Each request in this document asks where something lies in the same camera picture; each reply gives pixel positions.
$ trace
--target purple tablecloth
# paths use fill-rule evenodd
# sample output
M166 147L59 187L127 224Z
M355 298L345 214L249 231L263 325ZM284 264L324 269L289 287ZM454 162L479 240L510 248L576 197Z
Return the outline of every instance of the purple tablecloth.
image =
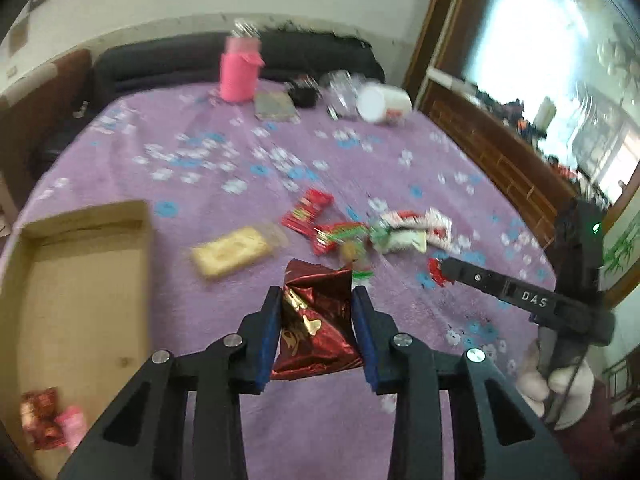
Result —
M148 200L156 231L149 305L154 349L195 352L233 332L242 316L260 308L270 285L282 284L292 258L338 267L337 256L316 258L308 240L294 232L276 257L219 282L205 282L188 259L195 244L278 221L311 186L335 196L321 218L327 222L367 221L387 208L435 207L453 220L463 259L553 287L543 251L511 205L422 114L383 127L333 122L319 106L302 110L298 123L263 123L253 105L212 104L212 88L158 89L114 102L41 179L17 224ZM441 351L482 347L505 374L515 374L536 334L525 312L465 285L437 287L423 254L373 261L372 302L392 314L400 330ZM384 479L394 407L392 397L371 393L359 369L272 382L260 397L242 398L249 476ZM446 416L444 432L446 476L452 478Z

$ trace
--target red candy wrapper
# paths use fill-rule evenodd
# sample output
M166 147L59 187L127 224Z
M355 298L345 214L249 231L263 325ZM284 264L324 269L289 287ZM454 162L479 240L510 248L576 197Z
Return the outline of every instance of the red candy wrapper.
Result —
M436 258L429 258L427 266L429 267L431 279L439 286L444 286L445 282L453 283L452 280L445 278L442 275L442 270L440 270L440 260L437 260Z
M22 428L34 449L54 449L66 444L62 430L55 422L57 414L58 391L55 388L22 394Z
M338 246L336 235L361 227L366 225L359 222L317 225L314 229L315 234L311 238L311 248L317 256L330 253Z
M333 195L317 189L308 189L295 208L284 215L280 222L284 227L311 238L315 233L316 218L333 202Z
M351 268L291 260L285 272L280 354L274 380L295 380L362 366L351 329Z
M84 419L84 413L77 406L69 406L64 412L56 417L56 422L62 428L65 435L66 446L73 451L80 441L89 431L89 427Z

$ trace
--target dark red foil package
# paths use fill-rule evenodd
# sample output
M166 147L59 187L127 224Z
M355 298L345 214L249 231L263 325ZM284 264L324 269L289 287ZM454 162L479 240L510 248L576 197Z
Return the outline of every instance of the dark red foil package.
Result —
M316 232L316 218L318 218L322 210L329 207L333 202L333 195L313 188L307 189L295 208L284 215L280 222L284 227L293 229L310 238Z
M362 366L351 329L351 267L291 260L285 272L280 354L272 380L292 381Z
M62 429L55 422L57 414L58 391L55 388L22 394L22 428L34 449L54 449L66 444Z

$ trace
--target paper cup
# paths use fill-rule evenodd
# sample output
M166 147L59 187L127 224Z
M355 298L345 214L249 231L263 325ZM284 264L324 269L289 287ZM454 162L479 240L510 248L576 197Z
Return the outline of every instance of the paper cup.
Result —
M411 98L401 88L370 83L360 89L356 106L367 123L395 124L411 111Z

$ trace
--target wooden cabinet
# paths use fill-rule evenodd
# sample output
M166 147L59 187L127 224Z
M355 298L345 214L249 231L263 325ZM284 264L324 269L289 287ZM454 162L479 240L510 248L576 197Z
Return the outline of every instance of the wooden cabinet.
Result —
M524 140L465 97L429 81L420 110L491 179L548 248L554 219L575 191Z

